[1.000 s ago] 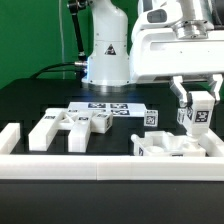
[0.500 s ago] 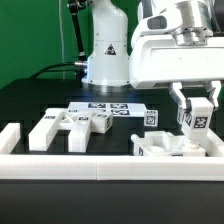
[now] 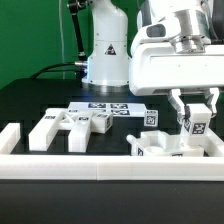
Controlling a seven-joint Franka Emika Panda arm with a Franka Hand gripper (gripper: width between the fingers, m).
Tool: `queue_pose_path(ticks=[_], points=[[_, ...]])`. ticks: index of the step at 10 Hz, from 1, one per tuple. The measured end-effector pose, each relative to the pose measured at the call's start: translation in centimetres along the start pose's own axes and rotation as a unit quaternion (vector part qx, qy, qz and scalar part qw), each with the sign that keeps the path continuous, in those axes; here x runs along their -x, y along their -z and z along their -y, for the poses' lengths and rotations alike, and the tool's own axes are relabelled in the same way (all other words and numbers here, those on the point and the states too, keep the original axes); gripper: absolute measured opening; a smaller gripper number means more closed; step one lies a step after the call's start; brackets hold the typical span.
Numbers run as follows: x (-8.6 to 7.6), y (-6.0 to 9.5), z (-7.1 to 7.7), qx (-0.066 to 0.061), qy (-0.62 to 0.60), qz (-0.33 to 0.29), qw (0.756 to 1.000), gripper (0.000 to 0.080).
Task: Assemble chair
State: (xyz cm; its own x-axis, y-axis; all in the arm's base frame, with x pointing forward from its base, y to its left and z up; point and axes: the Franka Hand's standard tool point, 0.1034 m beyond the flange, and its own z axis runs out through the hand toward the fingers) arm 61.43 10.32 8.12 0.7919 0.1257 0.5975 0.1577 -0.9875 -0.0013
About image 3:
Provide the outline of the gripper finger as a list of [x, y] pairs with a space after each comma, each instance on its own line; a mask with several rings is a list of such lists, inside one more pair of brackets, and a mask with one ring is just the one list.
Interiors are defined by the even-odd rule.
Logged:
[[212, 116], [215, 117], [217, 115], [216, 103], [219, 98], [219, 88], [207, 88], [204, 92], [205, 98], [207, 99], [207, 107], [212, 112]]
[[180, 96], [180, 89], [171, 89], [168, 93], [168, 101], [177, 112], [177, 121], [182, 124], [185, 118], [185, 105]]

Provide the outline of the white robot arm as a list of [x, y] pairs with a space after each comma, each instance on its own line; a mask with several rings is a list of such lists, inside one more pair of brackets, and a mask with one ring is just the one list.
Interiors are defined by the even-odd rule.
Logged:
[[202, 92], [216, 112], [224, 78], [224, 45], [218, 45], [212, 16], [215, 0], [145, 0], [138, 31], [127, 43], [128, 19], [111, 0], [87, 0], [93, 15], [94, 48], [88, 57], [92, 87], [128, 86], [137, 96], [166, 94], [180, 121], [191, 110], [180, 95]]

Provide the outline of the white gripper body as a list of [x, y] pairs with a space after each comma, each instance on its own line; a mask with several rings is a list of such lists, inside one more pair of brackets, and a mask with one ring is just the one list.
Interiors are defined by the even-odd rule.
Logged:
[[224, 87], [224, 45], [209, 45], [205, 53], [176, 54], [170, 43], [142, 44], [132, 56], [129, 88], [134, 95], [211, 87]]

